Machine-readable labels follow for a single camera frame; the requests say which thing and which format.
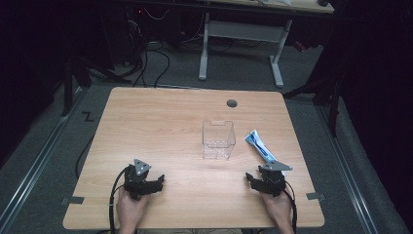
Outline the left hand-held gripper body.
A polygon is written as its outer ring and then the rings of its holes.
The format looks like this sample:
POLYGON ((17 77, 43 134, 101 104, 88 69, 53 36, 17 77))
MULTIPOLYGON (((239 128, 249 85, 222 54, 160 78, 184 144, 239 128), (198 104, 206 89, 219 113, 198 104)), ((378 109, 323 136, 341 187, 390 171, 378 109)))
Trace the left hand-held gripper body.
POLYGON ((131 165, 126 167, 124 188, 130 193, 134 200, 140 200, 146 194, 146 188, 150 187, 150 182, 146 178, 151 166, 147 163, 134 159, 131 165))

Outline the desk with white metal legs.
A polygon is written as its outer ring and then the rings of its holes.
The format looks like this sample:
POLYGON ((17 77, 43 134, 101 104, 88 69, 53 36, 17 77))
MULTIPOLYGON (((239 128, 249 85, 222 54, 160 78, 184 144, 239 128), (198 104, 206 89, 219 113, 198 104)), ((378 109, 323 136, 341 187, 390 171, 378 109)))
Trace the desk with white metal legs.
MULTIPOLYGON (((329 0, 206 0, 206 5, 212 7, 217 4, 228 4, 233 7, 246 7, 248 10, 280 10, 282 13, 309 13, 316 16, 323 14, 332 15, 333 6, 329 0)), ((275 53, 269 56, 275 84, 283 87, 282 75, 279 67, 279 59, 286 42, 288 33, 293 23, 292 17, 288 17, 278 25, 270 25, 268 22, 237 22, 234 19, 211 19, 209 13, 205 13, 203 49, 201 54, 199 79, 207 78, 208 41, 211 37, 241 39, 256 42, 276 43, 275 53)))

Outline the person's left hand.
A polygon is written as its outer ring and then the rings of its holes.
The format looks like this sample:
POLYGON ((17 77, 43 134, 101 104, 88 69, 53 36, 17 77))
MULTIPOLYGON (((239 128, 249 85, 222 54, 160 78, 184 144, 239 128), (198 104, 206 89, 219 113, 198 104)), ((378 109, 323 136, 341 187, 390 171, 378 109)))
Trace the person's left hand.
POLYGON ((119 190, 117 215, 120 227, 136 228, 142 220, 150 196, 144 195, 134 200, 124 188, 119 190))

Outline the black metal stand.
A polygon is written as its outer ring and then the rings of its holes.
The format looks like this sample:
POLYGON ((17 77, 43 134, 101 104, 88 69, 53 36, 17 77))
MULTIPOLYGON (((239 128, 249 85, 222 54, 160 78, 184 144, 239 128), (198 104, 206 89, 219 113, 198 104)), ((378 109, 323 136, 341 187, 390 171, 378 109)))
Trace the black metal stand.
POLYGON ((73 79, 76 79, 80 88, 88 88, 92 84, 88 69, 92 68, 110 80, 119 83, 129 83, 122 75, 117 75, 106 68, 83 57, 70 58, 64 65, 64 103, 61 116, 67 116, 74 107, 73 79))
POLYGON ((318 79, 317 81, 311 81, 294 89, 282 96, 284 98, 293 98, 300 94, 314 94, 313 104, 315 106, 329 105, 329 112, 327 117, 327 127, 330 133, 337 137, 336 122, 339 114, 338 105, 340 97, 340 88, 343 79, 341 76, 329 76, 318 79))

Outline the metal floor rail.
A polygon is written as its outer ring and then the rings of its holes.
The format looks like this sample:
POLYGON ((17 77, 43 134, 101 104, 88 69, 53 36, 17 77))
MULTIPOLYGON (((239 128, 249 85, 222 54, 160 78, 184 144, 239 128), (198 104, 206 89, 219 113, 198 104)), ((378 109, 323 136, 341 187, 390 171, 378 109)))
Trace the metal floor rail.
POLYGON ((323 128, 327 134, 328 140, 333 148, 333 156, 338 166, 339 173, 346 186, 353 207, 356 211, 357 218, 362 226, 364 234, 379 234, 377 226, 367 207, 364 196, 361 194, 354 175, 348 165, 344 152, 338 139, 332 134, 328 126, 328 117, 323 107, 316 106, 315 110, 322 122, 323 128))
POLYGON ((7 234, 13 226, 26 199, 51 160, 74 109, 87 91, 88 89, 83 88, 75 90, 73 103, 65 115, 61 115, 63 110, 60 109, 60 98, 64 98, 64 93, 58 93, 58 100, 35 121, 0 171, 0 185, 3 188, 0 191, 0 234, 7 234))

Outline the clear plastic container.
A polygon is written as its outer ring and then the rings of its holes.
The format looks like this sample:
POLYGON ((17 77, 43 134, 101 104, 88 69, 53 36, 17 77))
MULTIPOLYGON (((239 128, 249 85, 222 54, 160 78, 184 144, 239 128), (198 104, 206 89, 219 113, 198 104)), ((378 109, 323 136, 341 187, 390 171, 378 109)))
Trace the clear plastic container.
POLYGON ((236 145, 232 121, 203 122, 203 154, 205 159, 227 160, 236 145))

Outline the person's right hand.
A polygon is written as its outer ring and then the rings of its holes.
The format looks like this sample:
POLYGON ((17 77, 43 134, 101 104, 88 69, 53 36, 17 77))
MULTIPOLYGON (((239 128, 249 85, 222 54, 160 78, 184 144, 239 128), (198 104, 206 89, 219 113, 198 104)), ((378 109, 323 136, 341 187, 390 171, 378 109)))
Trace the person's right hand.
POLYGON ((279 230, 291 229, 291 203, 288 196, 281 192, 278 196, 272 194, 260 193, 264 201, 269 217, 275 223, 279 230))

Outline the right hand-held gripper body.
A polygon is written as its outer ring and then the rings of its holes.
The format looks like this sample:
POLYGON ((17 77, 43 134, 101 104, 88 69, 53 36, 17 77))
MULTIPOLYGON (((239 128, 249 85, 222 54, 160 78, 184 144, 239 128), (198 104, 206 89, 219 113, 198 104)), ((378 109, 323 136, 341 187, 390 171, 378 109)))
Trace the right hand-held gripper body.
POLYGON ((283 172, 291 171, 292 168, 279 161, 271 161, 258 167, 262 179, 258 182, 260 192, 277 197, 285 190, 285 177, 283 172))

